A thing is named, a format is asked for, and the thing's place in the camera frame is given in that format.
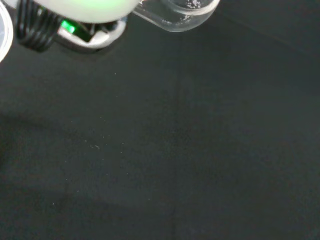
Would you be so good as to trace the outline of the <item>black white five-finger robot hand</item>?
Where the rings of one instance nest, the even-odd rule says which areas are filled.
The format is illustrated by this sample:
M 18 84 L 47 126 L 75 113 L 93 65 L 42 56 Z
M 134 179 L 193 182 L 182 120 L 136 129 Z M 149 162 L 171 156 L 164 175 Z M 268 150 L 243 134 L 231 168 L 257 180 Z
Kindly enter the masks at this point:
M 3 0 L 15 11 L 13 32 L 21 46 L 44 52 L 54 41 L 98 52 L 126 31 L 137 0 Z

